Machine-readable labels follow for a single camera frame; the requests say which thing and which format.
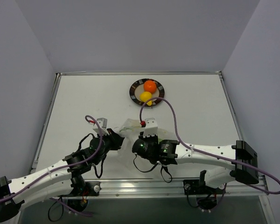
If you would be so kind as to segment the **clear printed plastic bag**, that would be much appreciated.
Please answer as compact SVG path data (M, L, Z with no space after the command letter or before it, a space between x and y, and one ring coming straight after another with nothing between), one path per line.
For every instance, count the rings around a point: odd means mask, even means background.
M135 154L132 153L132 146L138 139L140 132L143 131L144 128L141 127L139 121L134 119L127 119L121 126L115 128L115 132L121 137L125 138L121 149L117 151L117 158L126 168L133 168L135 171L138 170L133 164ZM177 140L177 137L173 132L167 131L165 129L158 128L157 134L159 142L162 140ZM135 162L137 168L142 171L147 171L153 166L153 164L151 164L148 160L142 159L140 156L137 156Z

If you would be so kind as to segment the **yellow fake lemon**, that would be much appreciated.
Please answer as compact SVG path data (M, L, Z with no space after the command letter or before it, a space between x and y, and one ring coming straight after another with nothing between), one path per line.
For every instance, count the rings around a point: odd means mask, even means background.
M147 106L151 106L152 105L152 100L149 100L152 98L152 93L148 92L148 91L144 91L140 94L140 100L145 103Z

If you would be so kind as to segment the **orange fake persimmon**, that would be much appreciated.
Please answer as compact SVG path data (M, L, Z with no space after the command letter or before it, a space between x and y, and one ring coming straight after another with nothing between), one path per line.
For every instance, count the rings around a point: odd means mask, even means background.
M153 80L147 80L143 85L144 91L155 93L157 89L157 85Z

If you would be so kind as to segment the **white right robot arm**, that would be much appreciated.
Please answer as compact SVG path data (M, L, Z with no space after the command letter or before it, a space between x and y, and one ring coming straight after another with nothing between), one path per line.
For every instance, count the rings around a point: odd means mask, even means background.
M234 145L204 146L177 140L159 141L157 136L141 134L134 142L132 152L163 168L185 163L211 165L213 169L201 171L200 184L213 189L232 181L246 185L259 183L258 155L242 140Z

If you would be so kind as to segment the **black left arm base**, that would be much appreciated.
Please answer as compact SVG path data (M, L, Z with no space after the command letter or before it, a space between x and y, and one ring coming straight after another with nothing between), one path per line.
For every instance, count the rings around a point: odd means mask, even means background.
M86 199L88 196L99 196L101 190L99 181L84 182L84 184L77 182L74 185L74 189L69 195L60 195L57 199L51 198L54 203L50 206L48 210L48 220L50 222L58 222L62 219L65 210L74 215L80 215L83 217L92 217L93 213L85 211L88 206L89 200ZM61 205L60 217L53 219L51 217L52 208L55 205Z

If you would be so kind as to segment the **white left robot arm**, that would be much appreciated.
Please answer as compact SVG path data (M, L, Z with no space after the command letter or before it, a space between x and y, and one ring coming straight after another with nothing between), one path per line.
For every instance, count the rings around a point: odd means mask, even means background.
M0 223L15 217L22 209L56 196L78 196L86 183L82 177L106 158L109 151L121 148L124 138L108 128L93 137L88 147L33 174L9 180L0 177Z

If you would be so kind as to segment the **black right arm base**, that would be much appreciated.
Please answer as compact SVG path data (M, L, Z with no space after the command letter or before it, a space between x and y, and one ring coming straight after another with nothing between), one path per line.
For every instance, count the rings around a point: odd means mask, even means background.
M206 172L206 170L201 171L199 179L183 180L183 187L187 203L191 208L211 213L224 198L227 183L223 185L222 189L206 186ZM189 196L196 196L196 205L191 204Z

